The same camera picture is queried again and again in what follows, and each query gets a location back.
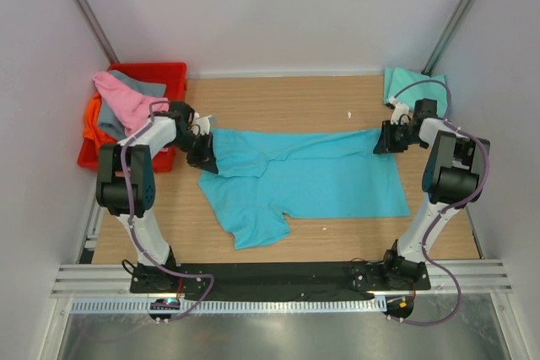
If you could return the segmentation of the bright blue t shirt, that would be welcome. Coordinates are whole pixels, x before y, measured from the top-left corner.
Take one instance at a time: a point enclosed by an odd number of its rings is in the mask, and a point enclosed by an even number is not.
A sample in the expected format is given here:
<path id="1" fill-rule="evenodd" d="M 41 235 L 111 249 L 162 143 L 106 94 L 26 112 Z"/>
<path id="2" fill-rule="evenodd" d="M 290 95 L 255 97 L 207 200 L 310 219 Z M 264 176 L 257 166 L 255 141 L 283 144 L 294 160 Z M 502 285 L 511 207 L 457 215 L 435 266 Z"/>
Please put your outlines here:
<path id="1" fill-rule="evenodd" d="M 198 184 L 237 250 L 287 237 L 287 218 L 400 218 L 410 214 L 381 132 L 263 133 L 217 129 L 218 173 Z"/>

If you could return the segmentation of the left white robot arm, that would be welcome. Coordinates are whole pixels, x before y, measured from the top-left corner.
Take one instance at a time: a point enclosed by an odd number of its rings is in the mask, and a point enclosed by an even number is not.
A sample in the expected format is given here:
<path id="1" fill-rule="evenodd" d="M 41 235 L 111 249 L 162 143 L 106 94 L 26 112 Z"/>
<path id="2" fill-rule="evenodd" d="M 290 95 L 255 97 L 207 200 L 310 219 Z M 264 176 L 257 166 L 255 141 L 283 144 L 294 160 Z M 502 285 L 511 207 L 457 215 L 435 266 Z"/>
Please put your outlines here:
<path id="1" fill-rule="evenodd" d="M 153 160 L 167 147 L 186 154 L 187 163 L 218 172 L 213 152 L 211 116 L 200 116 L 182 101 L 152 102 L 143 124 L 119 142 L 100 148 L 96 201 L 123 225 L 138 255 L 137 268 L 181 277 L 173 250 L 154 213 Z"/>

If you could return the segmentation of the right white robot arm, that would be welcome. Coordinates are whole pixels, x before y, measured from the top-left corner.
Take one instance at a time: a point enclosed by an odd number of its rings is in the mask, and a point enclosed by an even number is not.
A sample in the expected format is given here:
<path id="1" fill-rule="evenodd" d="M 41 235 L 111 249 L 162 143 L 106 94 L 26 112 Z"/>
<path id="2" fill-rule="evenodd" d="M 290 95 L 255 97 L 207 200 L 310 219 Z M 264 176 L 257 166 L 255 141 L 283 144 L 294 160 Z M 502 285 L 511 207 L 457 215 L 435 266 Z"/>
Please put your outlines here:
<path id="1" fill-rule="evenodd" d="M 414 144 L 430 153 L 421 182 L 423 203 L 407 231 L 386 251 L 381 275 L 393 287 L 421 287 L 428 279 L 426 255 L 441 230 L 482 192 L 490 141 L 439 118 L 433 99 L 416 101 L 407 122 L 397 112 L 395 108 L 391 119 L 382 122 L 373 153 L 402 153 Z"/>

